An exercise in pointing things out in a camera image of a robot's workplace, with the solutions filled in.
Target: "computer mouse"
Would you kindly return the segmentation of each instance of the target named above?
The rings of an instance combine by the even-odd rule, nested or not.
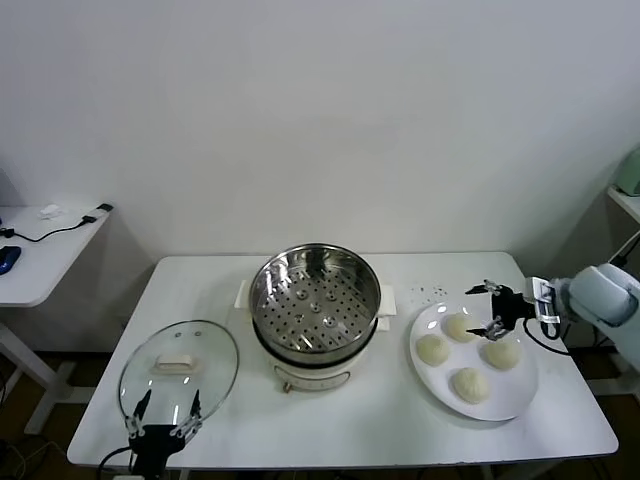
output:
[[[6,246],[0,248],[0,275],[4,275],[16,263],[18,257],[22,253],[22,249],[16,246]]]

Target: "dough ball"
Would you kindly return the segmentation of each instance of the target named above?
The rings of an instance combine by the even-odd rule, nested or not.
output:
[[[476,322],[470,315],[464,313],[455,313],[449,315],[445,324],[444,331],[454,340],[467,343],[478,338],[473,333],[467,332],[470,328],[478,328]]]
[[[453,376],[453,388],[465,402],[478,404],[489,398],[489,382],[477,368],[463,368]]]
[[[490,342],[484,346],[487,361],[498,370],[511,370],[520,361],[520,345],[509,340]]]
[[[416,352],[424,363],[437,367],[449,358],[451,349],[447,341],[440,335],[429,333],[416,342]]]

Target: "white plate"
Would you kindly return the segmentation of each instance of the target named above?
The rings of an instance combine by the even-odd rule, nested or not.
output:
[[[463,308],[452,302],[437,303],[423,310],[413,323],[409,335],[411,360],[418,376],[436,397],[464,415],[491,421],[517,417],[527,409],[538,390],[538,368],[528,346],[516,332],[509,333],[506,338],[520,344],[522,358],[511,370],[498,370],[481,356],[481,348],[490,340],[478,337],[469,343],[460,343],[442,330],[447,317],[458,312],[472,315],[482,325],[487,325],[490,321],[487,312],[483,315],[479,310]],[[416,341],[427,333],[442,336],[451,347],[449,358],[438,367],[424,363],[416,352]],[[487,377],[491,394],[484,402],[477,405],[467,403],[452,389],[451,378],[464,367],[477,368]]]

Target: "white wall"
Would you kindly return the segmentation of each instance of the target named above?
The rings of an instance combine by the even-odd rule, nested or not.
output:
[[[601,259],[599,195],[640,137],[639,16],[633,0],[2,2],[0,195],[118,207],[16,328],[109,348],[168,254]]]

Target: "small white table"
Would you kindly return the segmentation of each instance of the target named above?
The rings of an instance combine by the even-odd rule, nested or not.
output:
[[[2,226],[37,238],[51,230],[77,225],[83,215],[93,210],[93,207],[69,210],[55,219],[40,220],[37,215],[41,208],[0,207]],[[56,233],[39,243],[19,237],[0,238],[0,248],[5,245],[22,248],[13,268],[0,275],[0,307],[35,307],[44,302],[106,218],[107,215],[77,230]],[[58,371],[52,370],[3,323],[0,323],[0,352],[17,366],[7,381],[7,395],[22,372],[46,390],[25,427],[25,433],[39,433],[56,403],[87,403],[91,398],[93,388],[70,387],[66,383],[74,363],[63,362]]]

